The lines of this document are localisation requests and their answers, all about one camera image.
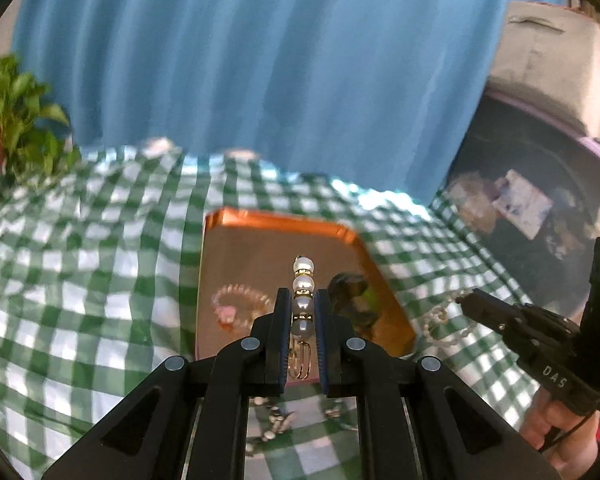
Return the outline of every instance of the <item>metal rivet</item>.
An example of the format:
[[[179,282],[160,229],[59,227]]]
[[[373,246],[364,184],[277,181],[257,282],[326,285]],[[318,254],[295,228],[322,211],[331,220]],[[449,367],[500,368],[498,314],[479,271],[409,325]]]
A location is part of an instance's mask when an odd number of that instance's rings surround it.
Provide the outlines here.
[[[420,366],[427,372],[437,372],[440,370],[440,360],[428,355],[420,361]]]
[[[365,346],[365,340],[359,337],[350,337],[347,339],[347,348],[350,350],[362,350]]]
[[[164,362],[164,367],[171,372],[180,370],[184,366],[184,357],[172,355]]]
[[[260,340],[257,337],[245,337],[240,341],[240,346],[245,350],[255,350],[260,346]]]

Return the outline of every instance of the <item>green plant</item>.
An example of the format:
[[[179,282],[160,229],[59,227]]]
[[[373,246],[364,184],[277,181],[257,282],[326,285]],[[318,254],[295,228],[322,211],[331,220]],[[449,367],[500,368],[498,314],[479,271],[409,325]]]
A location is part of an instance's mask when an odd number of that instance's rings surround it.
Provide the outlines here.
[[[80,152],[64,148],[40,120],[69,126],[58,104],[45,101],[50,88],[29,72],[19,72],[13,55],[0,58],[0,142],[6,152],[7,170],[16,177],[28,173],[46,176],[63,173],[80,160]]]

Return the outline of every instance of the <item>green and white gingham cloth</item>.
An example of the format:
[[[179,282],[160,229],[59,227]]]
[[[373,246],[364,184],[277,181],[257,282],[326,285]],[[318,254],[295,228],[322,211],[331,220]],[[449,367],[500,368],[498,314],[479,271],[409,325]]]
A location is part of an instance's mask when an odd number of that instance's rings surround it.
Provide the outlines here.
[[[94,153],[59,185],[0,177],[0,447],[25,478],[49,465],[169,355],[194,348],[203,218],[220,206],[338,221],[355,229],[416,327],[451,291],[525,301],[516,282],[439,196],[431,208],[274,166],[122,148]],[[457,305],[451,339],[467,327]],[[477,327],[438,355],[516,426],[537,385],[500,337]],[[357,479],[354,401],[326,420],[317,386],[290,388],[292,430],[246,460],[245,478]],[[249,436],[268,426],[250,411]]]

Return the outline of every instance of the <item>pearl hair clip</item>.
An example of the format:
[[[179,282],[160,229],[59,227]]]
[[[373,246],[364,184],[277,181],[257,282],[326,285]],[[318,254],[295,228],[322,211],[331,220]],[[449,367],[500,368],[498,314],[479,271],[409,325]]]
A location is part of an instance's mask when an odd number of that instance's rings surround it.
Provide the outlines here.
[[[305,256],[294,261],[294,298],[291,303],[289,371],[293,378],[305,380],[311,372],[311,345],[314,327],[314,263]]]

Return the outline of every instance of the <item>white pearl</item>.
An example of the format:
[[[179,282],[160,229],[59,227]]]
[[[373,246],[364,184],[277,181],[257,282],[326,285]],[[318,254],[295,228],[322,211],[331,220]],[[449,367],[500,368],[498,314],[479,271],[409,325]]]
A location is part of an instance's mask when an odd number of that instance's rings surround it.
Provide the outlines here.
[[[291,324],[291,333],[300,341],[307,341],[315,333],[314,322],[310,319],[296,319]]]
[[[298,256],[294,261],[294,273],[299,271],[314,272],[314,263],[306,256]]]
[[[313,292],[315,288],[314,280],[308,274],[300,274],[294,279],[294,292],[298,290],[308,290]]]
[[[291,303],[291,312],[295,316],[299,314],[313,314],[314,300],[310,296],[298,296],[294,298]]]

